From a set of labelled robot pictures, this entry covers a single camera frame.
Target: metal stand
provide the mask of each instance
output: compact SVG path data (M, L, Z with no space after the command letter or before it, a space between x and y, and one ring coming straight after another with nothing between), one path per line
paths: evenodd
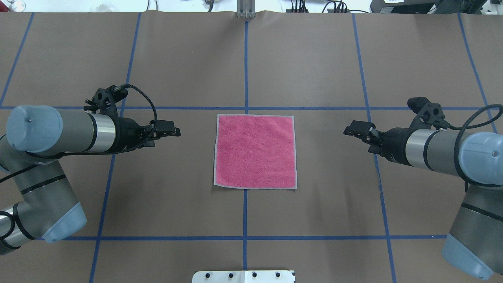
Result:
M295 283L293 270L198 271L192 283Z
M255 0L237 0L236 16L243 19L255 18Z

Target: light blue joint cap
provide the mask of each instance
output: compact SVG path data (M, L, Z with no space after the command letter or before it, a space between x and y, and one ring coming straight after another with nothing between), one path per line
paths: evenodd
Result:
M7 119L7 141L18 151L46 151L56 144L61 132L61 114L50 106L21 105Z
M478 132L465 139L459 149L459 165L470 179L503 185L503 135Z
M493 274L489 266L451 234L447 234L442 256L452 266L475 278L487 280Z
M86 225L86 215L80 202L68 210L54 225L42 236L47 243L54 243L72 235Z

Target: silver metal ring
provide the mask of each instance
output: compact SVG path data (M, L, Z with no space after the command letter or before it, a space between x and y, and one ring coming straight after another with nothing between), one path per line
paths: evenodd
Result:
M105 152L115 141L115 124L113 120L102 114L91 114L96 121L96 141L89 150L92 152Z
M410 135L405 145L405 156L412 166L429 170L424 156L425 145L428 138L436 132L438 131L419 129Z

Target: pink towel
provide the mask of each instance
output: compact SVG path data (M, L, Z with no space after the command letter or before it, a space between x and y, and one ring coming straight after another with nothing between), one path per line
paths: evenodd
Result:
M215 185L296 189L293 116L218 115Z

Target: wire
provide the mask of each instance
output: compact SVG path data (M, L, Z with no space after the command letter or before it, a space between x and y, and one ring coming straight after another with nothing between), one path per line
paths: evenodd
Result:
M213 10L213 4L215 3L215 0L205 0L204 2L210 6L208 8L208 13L211 12Z
M343 13L347 13L347 12L363 12L363 13L370 14L369 12L364 11L364 10L346 10L346 11L344 11Z
M328 4L333 3L333 12L334 13L344 13L345 10L348 9L348 5L344 3L343 1L332 1L332 0L327 0L328 2L326 3L325 7L323 7L323 10L321 11L322 13L325 12L326 7Z
M303 13L309 13L309 10L306 8L306 0L302 0L304 2L304 5L302 6L302 12Z
M154 120L153 120L153 123L152 123L153 124L152 129L148 133L147 137L145 139L143 139L142 141L140 141L137 145L135 145L135 146L133 146L131 148L128 148L128 149L117 151L117 152L70 152L70 153L60 153L60 154L57 154L57 155L54 155L54 156L49 156L49 157L47 157L47 156L40 156L40 155L37 155L37 154L34 154L34 153L29 153L29 152L26 152L26 153L29 154L29 155L31 155L31 156L39 157L39 158L60 159L60 158L62 158L64 156L75 156L75 155L111 155L111 154L120 154L120 153L131 152L131 151L134 151L134 150L142 147L146 142L148 142L150 140L150 138L157 131L157 111L155 110L154 103L150 100L150 98L143 91L141 91L141 89L137 88L134 85L130 85L130 84L125 84L125 85L122 85L122 86L125 87L125 88L132 88L132 89L136 90L139 94L141 94L148 101L148 103L150 104L150 107L152 108L152 112L154 114Z
M480 123L480 124L477 124L477 125L474 125L474 126L469 126L469 124L478 115L480 115L481 113L483 113L485 110L488 110L488 109L491 109L491 108L498 108L499 109L498 114L493 119L490 119L487 122ZM501 115L503 115L503 105L501 105L501 104L491 104L491 105L487 105L487 106L482 107L479 110L477 110L477 112L475 112L470 118L468 118L468 120L466 120L466 122L463 124L463 126L461 128L449 126L450 129L459 129L458 136L456 137L456 142L454 143L454 167L456 168L456 172L458 173L458 175L465 182L467 182L469 184L472 184L472 185L476 185L476 186L500 187L500 185L482 184L482 183L475 182L472 179L468 178L468 176L465 175L465 173L461 169L461 166L459 165L459 150L460 150L461 138L462 138L463 134L465 133L465 130L467 130L467 129L473 129L473 128L478 128L478 127L482 127L482 126L488 125L488 124L496 121L497 119L499 119L501 117Z
M12 234L12 232L14 232L14 228L16 227L16 220L14 219L14 216L12 216L12 214L8 213L7 211L0 210L0 215L3 215L5 217L9 218L9 220L11 221L11 227L9 228L7 233L5 233L5 235L3 235L3 236L0 236L0 240L4 240L8 236L10 236Z
M325 12L325 9L326 7L328 6L328 4L330 3L333 3L333 8L335 9L336 8L336 2L335 1L328 1L326 4L325 4L325 7L323 7L323 11L321 11L321 13L324 13Z
M23 174L23 173L25 173L26 171L30 171L30 170L32 170L33 168L37 167L37 166L38 166L38 165L35 165L35 164L34 164L34 165L30 165L30 166L26 167L25 169L21 169L21 170L19 170L18 172L14 172L14 173L12 173L12 174L11 174L11 175L9 175L9 176L7 176L7 177L4 177L4 178L0 179L0 183L3 183L3 182L5 182L5 181L9 180L9 179L10 179L10 178L12 178L12 177L16 177L16 176L18 176L19 174Z

